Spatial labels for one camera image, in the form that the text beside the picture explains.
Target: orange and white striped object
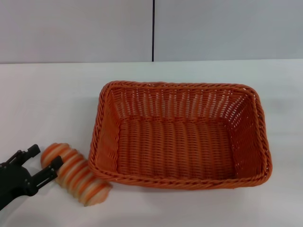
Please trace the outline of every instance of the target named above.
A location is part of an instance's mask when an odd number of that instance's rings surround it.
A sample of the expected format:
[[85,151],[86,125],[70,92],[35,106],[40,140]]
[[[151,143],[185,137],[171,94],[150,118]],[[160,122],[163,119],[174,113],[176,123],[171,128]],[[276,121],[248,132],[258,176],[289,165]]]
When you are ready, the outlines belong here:
[[61,156],[63,165],[57,172],[56,182],[72,194],[84,206],[102,203],[112,186],[96,178],[89,170],[85,157],[67,143],[50,145],[41,156],[41,166],[45,168],[51,161]]

